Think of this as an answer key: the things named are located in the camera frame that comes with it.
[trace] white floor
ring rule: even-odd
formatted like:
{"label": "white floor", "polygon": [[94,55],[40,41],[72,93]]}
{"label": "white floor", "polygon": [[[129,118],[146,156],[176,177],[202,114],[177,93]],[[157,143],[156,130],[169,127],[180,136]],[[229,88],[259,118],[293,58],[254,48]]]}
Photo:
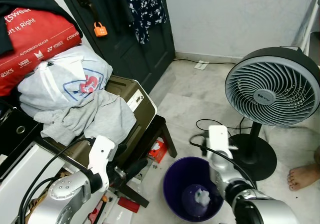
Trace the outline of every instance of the white floor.
{"label": "white floor", "polygon": [[[132,224],[188,223],[169,209],[163,197],[162,183],[166,170],[179,158],[201,156],[198,148],[189,145],[189,138],[199,133],[195,126],[198,119],[212,118],[226,126],[236,127],[242,118],[225,97],[225,78],[232,65],[210,65],[203,71],[194,69],[194,65],[186,61],[173,62],[150,94],[159,107],[158,115],[167,120],[178,156],[173,159],[167,154],[157,169],[149,169],[142,187],[143,195],[150,204],[134,214]],[[250,121],[245,121],[243,126],[250,124]],[[278,164],[270,178],[258,182],[258,189],[286,202],[301,224],[318,224],[320,181],[298,192],[291,192],[287,186],[287,174],[291,168],[313,161],[313,151],[320,143],[320,111],[297,126],[307,128],[263,127],[260,135],[268,139],[276,151]],[[204,223],[221,222],[235,223],[232,210],[226,202],[215,217]]]}

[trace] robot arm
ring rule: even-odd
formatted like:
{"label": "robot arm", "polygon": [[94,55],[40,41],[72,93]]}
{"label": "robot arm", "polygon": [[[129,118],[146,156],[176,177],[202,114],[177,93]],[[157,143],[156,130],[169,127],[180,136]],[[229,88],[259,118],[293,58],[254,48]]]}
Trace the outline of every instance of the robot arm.
{"label": "robot arm", "polygon": [[98,136],[89,153],[88,171],[78,171],[55,181],[45,199],[32,212],[28,224],[69,224],[91,194],[109,188],[106,167],[115,151],[112,141]]}
{"label": "robot arm", "polygon": [[[232,159],[227,131],[223,125],[210,126],[207,146]],[[207,153],[207,158],[210,178],[232,207],[237,224],[299,224],[287,204],[256,190],[232,163],[212,152]]]}

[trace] red duffel bag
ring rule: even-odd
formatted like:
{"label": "red duffel bag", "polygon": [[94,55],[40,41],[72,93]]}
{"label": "red duffel bag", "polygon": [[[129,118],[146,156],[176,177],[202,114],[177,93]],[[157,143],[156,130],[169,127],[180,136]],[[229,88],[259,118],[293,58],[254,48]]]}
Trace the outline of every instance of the red duffel bag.
{"label": "red duffel bag", "polygon": [[9,95],[41,61],[81,43],[74,25],[50,12],[16,8],[4,19],[13,51],[0,56],[0,96]]}

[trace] black door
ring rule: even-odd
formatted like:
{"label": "black door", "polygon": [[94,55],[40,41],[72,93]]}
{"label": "black door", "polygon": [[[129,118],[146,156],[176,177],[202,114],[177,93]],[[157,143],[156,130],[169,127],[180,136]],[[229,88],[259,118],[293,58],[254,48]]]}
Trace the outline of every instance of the black door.
{"label": "black door", "polygon": [[121,0],[90,0],[108,35],[97,38],[92,11],[77,0],[64,0],[94,51],[113,67],[113,74],[138,80],[149,93],[175,57],[166,0],[162,0],[168,20],[149,28],[149,42],[141,45],[129,27]]}

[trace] bare foot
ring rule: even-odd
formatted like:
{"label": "bare foot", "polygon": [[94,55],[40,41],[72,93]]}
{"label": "bare foot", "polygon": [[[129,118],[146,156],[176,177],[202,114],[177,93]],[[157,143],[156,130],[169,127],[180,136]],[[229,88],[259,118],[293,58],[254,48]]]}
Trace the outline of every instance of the bare foot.
{"label": "bare foot", "polygon": [[305,188],[320,178],[320,168],[318,164],[306,165],[292,169],[288,175],[289,188],[297,191]]}

